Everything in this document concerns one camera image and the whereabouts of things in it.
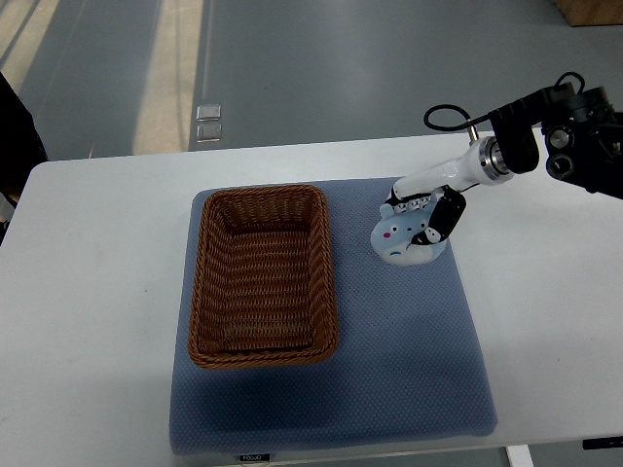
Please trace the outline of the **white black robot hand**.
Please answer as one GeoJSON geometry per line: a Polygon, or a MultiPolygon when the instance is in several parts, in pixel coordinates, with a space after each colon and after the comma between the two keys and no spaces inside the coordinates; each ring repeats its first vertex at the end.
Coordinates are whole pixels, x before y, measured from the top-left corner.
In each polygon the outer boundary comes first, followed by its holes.
{"type": "Polygon", "coordinates": [[[402,205],[412,209],[437,198],[427,226],[410,240],[417,246],[432,245],[447,239],[457,225],[466,206],[464,191],[479,185],[499,185],[512,177],[496,139],[475,138],[463,156],[398,179],[385,202],[394,208],[402,205]]]}

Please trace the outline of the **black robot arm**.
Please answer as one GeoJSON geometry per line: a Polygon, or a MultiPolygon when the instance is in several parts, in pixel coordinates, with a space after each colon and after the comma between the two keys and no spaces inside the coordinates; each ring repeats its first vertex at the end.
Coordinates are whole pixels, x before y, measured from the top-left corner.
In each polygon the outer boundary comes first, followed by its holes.
{"type": "Polygon", "coordinates": [[[539,125],[547,151],[545,168],[554,179],[590,194],[622,198],[622,114],[603,87],[587,90],[577,72],[493,111],[472,118],[454,104],[438,104],[423,115],[438,131],[467,129],[489,122],[495,136],[479,145],[478,171],[495,182],[537,168],[539,150],[532,128],[539,125]]]}

